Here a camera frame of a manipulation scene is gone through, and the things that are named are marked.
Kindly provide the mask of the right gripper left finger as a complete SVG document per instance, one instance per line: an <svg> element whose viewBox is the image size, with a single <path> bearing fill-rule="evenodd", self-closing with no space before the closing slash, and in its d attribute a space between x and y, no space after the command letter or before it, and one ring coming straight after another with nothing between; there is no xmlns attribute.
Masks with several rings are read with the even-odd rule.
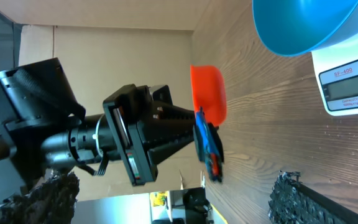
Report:
<svg viewBox="0 0 358 224"><path fill-rule="evenodd" d="M14 195L0 207L0 224L69 224L80 191L74 172L57 173L27 195Z"/></svg>

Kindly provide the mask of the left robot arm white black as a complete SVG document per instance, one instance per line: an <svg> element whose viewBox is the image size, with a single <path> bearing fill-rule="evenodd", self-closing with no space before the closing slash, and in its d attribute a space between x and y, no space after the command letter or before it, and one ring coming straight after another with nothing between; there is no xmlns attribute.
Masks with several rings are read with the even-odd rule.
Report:
<svg viewBox="0 0 358 224"><path fill-rule="evenodd" d="M45 169L78 167L92 176L122 161L132 185L153 182L158 165L189 143L213 182L223 179L223 147L203 110L172 103L169 87L124 85L88 116L57 58L0 71L0 132L26 182Z"/></svg>

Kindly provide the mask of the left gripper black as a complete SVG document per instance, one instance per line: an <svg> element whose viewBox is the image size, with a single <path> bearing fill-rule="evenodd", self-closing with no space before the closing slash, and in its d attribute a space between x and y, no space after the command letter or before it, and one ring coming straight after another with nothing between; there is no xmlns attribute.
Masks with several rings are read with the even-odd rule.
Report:
<svg viewBox="0 0 358 224"><path fill-rule="evenodd" d="M103 108L133 186L156 181L157 165L190 143L199 161L219 164L219 136L190 134L194 111L172 105L168 85L124 85L103 101Z"/></svg>

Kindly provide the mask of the orange measuring scoop blue handle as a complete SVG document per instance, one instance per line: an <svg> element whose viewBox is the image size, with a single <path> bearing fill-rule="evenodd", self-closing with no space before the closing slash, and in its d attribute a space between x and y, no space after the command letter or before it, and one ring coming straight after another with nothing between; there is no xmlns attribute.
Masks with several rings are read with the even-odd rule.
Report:
<svg viewBox="0 0 358 224"><path fill-rule="evenodd" d="M224 79L219 69L212 65L191 65L190 75L198 159L204 162L210 181L221 183L224 149L218 129L227 116Z"/></svg>

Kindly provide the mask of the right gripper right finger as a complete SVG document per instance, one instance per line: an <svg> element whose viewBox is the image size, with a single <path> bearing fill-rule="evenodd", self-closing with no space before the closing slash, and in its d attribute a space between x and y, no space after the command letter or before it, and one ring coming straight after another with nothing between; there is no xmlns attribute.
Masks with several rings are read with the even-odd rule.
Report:
<svg viewBox="0 0 358 224"><path fill-rule="evenodd" d="M299 172L279 173L268 201L272 223L358 224L358 213L303 185L300 176Z"/></svg>

